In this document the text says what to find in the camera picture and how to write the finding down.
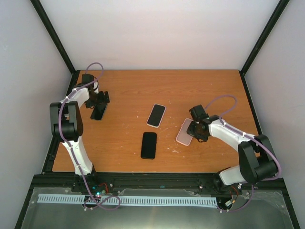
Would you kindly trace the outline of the clear pink phone case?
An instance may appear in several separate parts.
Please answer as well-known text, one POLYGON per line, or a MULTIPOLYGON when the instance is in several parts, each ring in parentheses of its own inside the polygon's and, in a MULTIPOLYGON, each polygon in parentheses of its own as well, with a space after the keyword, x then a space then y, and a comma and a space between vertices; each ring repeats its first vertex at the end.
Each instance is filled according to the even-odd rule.
POLYGON ((192 119, 186 118, 183 122, 183 124, 181 125, 181 128, 178 132, 178 135, 176 137, 176 142, 184 145, 184 146, 189 146, 191 141, 192 141, 192 136, 190 136, 189 134, 187 134, 187 129, 189 127, 189 125, 191 124, 192 119))

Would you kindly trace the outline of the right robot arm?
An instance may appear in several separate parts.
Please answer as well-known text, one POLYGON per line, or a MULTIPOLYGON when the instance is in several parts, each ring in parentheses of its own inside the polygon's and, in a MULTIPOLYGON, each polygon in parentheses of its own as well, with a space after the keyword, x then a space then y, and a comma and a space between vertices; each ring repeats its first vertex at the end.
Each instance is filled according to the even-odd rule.
POLYGON ((263 180, 277 179, 281 174, 270 140, 265 135, 251 135, 225 122, 217 115, 209 116, 201 105, 189 110, 192 121, 187 134, 198 142, 217 138, 238 153, 239 165, 216 173, 214 186, 222 189, 237 184, 254 185, 263 180))

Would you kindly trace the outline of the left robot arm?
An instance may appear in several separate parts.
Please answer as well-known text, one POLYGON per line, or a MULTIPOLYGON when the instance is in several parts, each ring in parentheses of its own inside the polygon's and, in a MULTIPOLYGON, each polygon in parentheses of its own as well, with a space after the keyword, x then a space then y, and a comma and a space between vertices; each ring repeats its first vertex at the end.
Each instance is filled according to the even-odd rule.
POLYGON ((85 73, 82 75, 81 83, 63 100, 50 104, 52 135, 68 151, 76 175, 85 176, 93 172, 93 163, 88 158, 82 140, 84 128, 80 108, 84 105, 92 109, 90 119, 100 121, 109 103, 108 92, 100 91, 96 77, 85 73))

